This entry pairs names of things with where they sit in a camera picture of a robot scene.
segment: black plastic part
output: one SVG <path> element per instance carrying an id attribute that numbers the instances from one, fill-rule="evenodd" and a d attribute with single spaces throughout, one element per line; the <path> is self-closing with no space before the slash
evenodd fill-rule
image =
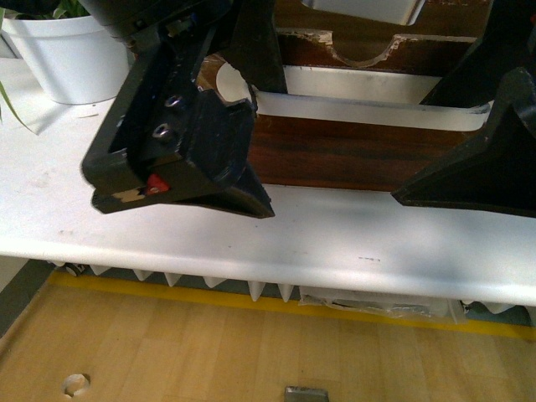
<path id="1" fill-rule="evenodd" d="M 422 105 L 469 108 L 495 99 L 502 77 L 517 67 L 536 71 L 527 45 L 536 13 L 534 0 L 494 0 L 486 32 Z"/>
<path id="2" fill-rule="evenodd" d="M 146 28 L 195 14 L 199 25 L 222 18 L 231 0 L 80 0 L 113 38 L 128 42 Z"/>
<path id="3" fill-rule="evenodd" d="M 48 14 L 59 5 L 59 0 L 0 0 L 0 8 L 7 8 L 22 14 Z"/>
<path id="4" fill-rule="evenodd" d="M 248 84 L 264 92 L 285 94 L 285 72 L 274 22 L 275 5 L 276 0 L 234 0 L 216 40 L 221 41 L 223 37 L 219 46 L 226 49 L 220 53 Z"/>
<path id="5" fill-rule="evenodd" d="M 170 38 L 161 27 L 158 44 L 139 55 L 82 163 L 100 211 L 197 204 L 274 215 L 247 164 L 253 106 L 247 100 L 226 104 L 195 85 L 215 31 L 196 28 Z M 166 106 L 169 99 L 181 101 Z M 168 129 L 165 141 L 153 135 L 160 126 Z M 151 193 L 153 176 L 169 189 Z"/>
<path id="6" fill-rule="evenodd" d="M 536 82 L 505 75 L 484 130 L 393 192 L 403 205 L 536 218 Z"/>

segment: black plastic bracket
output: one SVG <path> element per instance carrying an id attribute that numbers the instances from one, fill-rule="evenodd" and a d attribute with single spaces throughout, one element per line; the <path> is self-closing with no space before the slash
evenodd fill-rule
<path id="1" fill-rule="evenodd" d="M 186 204 L 273 216 L 247 163 L 255 112 L 195 84 L 217 26 L 188 29 L 138 55 L 82 162 L 93 205 L 111 213 Z"/>
<path id="2" fill-rule="evenodd" d="M 536 81 L 504 76 L 480 134 L 393 192 L 403 205 L 478 209 L 536 218 Z"/>

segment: potted plant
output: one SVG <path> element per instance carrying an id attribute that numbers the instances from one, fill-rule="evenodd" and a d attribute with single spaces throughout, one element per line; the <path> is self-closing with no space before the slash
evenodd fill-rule
<path id="1" fill-rule="evenodd" d="M 80 105 L 113 98 L 128 74 L 126 48 L 78 0 L 61 0 L 46 15 L 12 13 L 3 19 L 3 32 L 53 101 Z"/>

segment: white flower pot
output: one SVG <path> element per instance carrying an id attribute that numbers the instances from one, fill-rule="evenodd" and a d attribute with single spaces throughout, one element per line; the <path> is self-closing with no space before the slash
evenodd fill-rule
<path id="1" fill-rule="evenodd" d="M 125 46 L 93 17 L 6 19 L 3 31 L 56 102 L 81 105 L 113 98 L 128 74 Z"/>

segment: black triangular piece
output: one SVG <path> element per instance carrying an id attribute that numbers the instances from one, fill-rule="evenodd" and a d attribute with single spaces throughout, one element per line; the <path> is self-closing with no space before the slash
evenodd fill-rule
<path id="1" fill-rule="evenodd" d="M 485 128 L 417 173 L 393 196 L 403 205 L 479 209 L 536 218 L 536 84 L 506 74 Z"/>

